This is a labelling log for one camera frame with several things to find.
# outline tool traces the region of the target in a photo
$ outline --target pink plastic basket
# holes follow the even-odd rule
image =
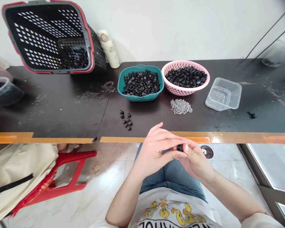
[[[196,87],[196,88],[182,88],[179,86],[176,86],[174,84],[172,84],[171,82],[168,81],[168,79],[166,79],[166,74],[174,69],[177,70],[180,67],[195,67],[199,70],[202,70],[205,72],[205,74],[208,75],[205,83],[200,86],[200,87]],[[165,82],[165,87],[173,94],[178,95],[178,96],[187,96],[190,95],[192,93],[194,93],[195,91],[201,90],[203,88],[205,88],[209,81],[210,81],[210,75],[209,72],[206,70],[206,68],[204,68],[202,65],[196,63],[196,62],[192,62],[192,61],[187,61],[187,60],[177,60],[177,61],[172,61],[167,63],[161,70],[161,74],[162,77],[164,79]]]

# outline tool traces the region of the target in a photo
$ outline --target blue container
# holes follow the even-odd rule
[[[139,72],[139,71],[145,71],[145,70],[150,70],[154,73],[157,73],[158,75],[158,80],[160,83],[160,87],[159,87],[159,91],[157,93],[154,94],[148,94],[146,96],[143,97],[138,97],[138,96],[133,96],[133,95],[125,95],[123,94],[123,88],[126,86],[126,83],[124,81],[124,76],[128,76],[129,73],[132,73],[132,71],[134,72]],[[137,66],[132,66],[132,67],[128,67],[125,68],[119,76],[118,79],[118,85],[117,85],[117,90],[118,92],[126,97],[129,101],[133,101],[133,102],[141,102],[141,101],[151,101],[154,100],[155,98],[157,98],[157,96],[160,94],[160,92],[164,89],[164,79],[162,78],[162,72],[159,68],[155,67],[155,66],[145,66],[145,65],[137,65]]]

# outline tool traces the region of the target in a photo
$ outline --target person's left hand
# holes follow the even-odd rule
[[[132,169],[143,179],[157,172],[173,159],[187,157],[185,153],[177,150],[170,150],[162,154],[163,150],[186,143],[184,138],[161,129],[162,125],[161,122],[150,129],[134,162]]]

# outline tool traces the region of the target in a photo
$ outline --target jeans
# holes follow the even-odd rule
[[[135,160],[142,145],[141,143],[138,147]],[[203,189],[200,186],[200,181],[190,176],[178,160],[168,162],[156,173],[147,176],[143,181],[139,194],[159,187],[166,187],[179,193],[195,196],[207,203]]]

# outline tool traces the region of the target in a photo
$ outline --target beige bag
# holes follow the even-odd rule
[[[56,163],[56,144],[10,144],[0,150],[0,187],[33,174],[33,178],[0,192],[0,220],[33,190]]]

